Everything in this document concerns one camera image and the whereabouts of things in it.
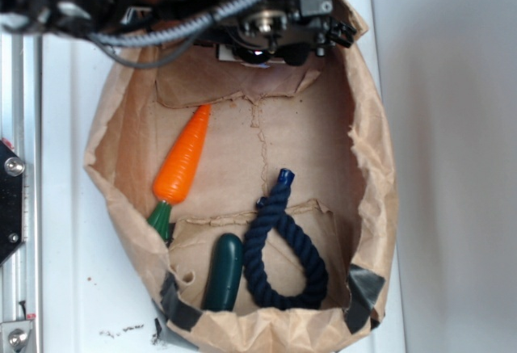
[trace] robotic arm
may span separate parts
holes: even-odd
[[[354,28],[332,18],[332,8],[332,0],[0,0],[7,31],[87,39],[114,58],[106,47],[184,40],[153,66],[172,61],[193,43],[228,45],[248,63],[278,57],[303,65],[311,52],[324,56],[335,44],[353,42]],[[153,32],[159,21],[173,24]],[[128,35],[136,30],[147,32]]]

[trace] paper bag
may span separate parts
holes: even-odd
[[[360,18],[343,7],[361,34]],[[152,61],[161,52],[126,57]],[[201,103],[213,104],[206,143],[189,196],[173,208],[167,248],[146,222],[157,203],[151,185]],[[385,112],[356,46],[301,67],[218,62],[201,47],[160,69],[115,65],[85,164],[168,326],[201,351],[337,351],[384,318],[397,226],[395,165]],[[243,237],[254,202],[268,195],[283,167],[296,174],[288,213],[330,275],[322,307],[260,309],[242,278],[233,312],[201,311],[215,240],[228,232]],[[271,285],[296,295],[303,268],[275,231],[263,257]]]

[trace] metal bracket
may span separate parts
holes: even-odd
[[[0,353],[32,353],[36,351],[32,337],[33,321],[6,322],[0,324]]]
[[[0,266],[23,242],[23,172],[25,164],[0,141]]]

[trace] rope loop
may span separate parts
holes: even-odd
[[[329,275],[310,237],[285,212],[293,179],[294,174],[290,170],[282,169],[269,198],[263,197],[257,203],[257,217],[244,237],[244,276],[255,303],[261,307],[319,309],[326,297]],[[289,244],[305,269],[305,288],[297,296],[282,296],[267,281],[262,249],[273,228]]]

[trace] metal frame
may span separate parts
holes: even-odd
[[[32,344],[41,351],[40,169],[41,39],[0,35],[0,137],[25,162],[23,244],[0,270],[0,322],[31,320]]]

